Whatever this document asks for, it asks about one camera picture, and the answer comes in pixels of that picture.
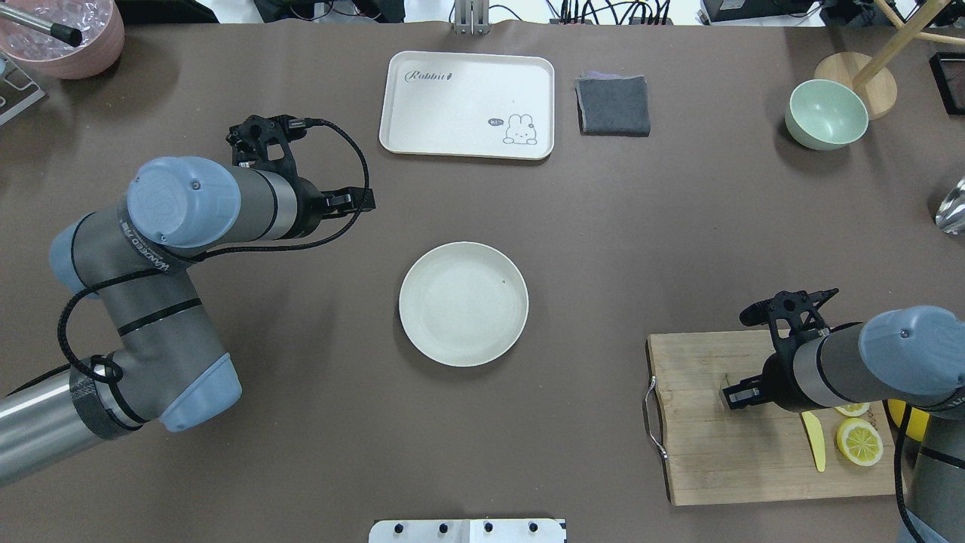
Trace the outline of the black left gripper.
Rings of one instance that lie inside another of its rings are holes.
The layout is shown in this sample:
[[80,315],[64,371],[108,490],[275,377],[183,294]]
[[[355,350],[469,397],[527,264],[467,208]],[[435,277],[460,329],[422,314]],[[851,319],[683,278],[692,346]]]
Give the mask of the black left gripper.
[[[308,128],[306,119],[292,115],[252,115],[228,128],[231,164],[278,174],[287,181],[301,179],[290,142],[306,137]],[[347,216],[375,208],[375,193],[371,189],[324,192],[324,216]]]

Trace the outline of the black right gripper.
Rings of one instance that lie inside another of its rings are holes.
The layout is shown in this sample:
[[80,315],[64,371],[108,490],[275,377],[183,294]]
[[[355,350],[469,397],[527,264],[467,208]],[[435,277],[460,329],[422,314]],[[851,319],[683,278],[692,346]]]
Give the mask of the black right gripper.
[[[792,360],[801,346],[830,333],[830,326],[819,310],[838,292],[838,288],[814,293],[781,291],[772,298],[759,300],[743,309],[739,313],[739,321],[745,327],[766,324],[778,358]],[[721,401],[728,410],[743,410],[748,406],[765,404],[761,384],[762,376],[752,376],[741,379],[735,385],[724,386],[720,390]]]

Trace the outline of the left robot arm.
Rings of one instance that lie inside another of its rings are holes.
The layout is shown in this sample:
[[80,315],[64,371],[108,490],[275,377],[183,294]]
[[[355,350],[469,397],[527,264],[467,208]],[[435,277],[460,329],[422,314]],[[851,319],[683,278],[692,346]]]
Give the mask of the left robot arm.
[[[363,181],[321,190],[290,144],[327,127],[357,155]],[[189,269],[230,253],[310,250],[320,221],[374,210],[368,161],[337,124],[252,115],[228,128],[231,163],[162,157],[141,166],[114,207],[88,213],[51,244],[72,292],[56,324],[65,364],[2,399],[2,484],[158,420],[179,432],[240,398],[231,355]]]

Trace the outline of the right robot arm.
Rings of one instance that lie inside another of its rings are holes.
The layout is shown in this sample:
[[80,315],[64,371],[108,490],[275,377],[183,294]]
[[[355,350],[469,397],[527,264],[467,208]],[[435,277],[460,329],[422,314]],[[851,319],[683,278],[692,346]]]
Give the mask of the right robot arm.
[[761,375],[727,386],[728,408],[774,403],[789,412],[902,400],[928,413],[908,492],[897,492],[899,542],[961,542],[964,492],[964,329],[954,313],[919,305],[865,323],[827,326],[835,290],[775,293],[744,309],[766,324],[774,353]]

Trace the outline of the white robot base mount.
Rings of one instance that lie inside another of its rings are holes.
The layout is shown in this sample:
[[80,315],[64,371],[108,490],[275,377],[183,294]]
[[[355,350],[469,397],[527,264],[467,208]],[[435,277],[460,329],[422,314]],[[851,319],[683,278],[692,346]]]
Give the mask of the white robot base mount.
[[383,520],[369,530],[369,542],[566,542],[564,520],[478,518]]

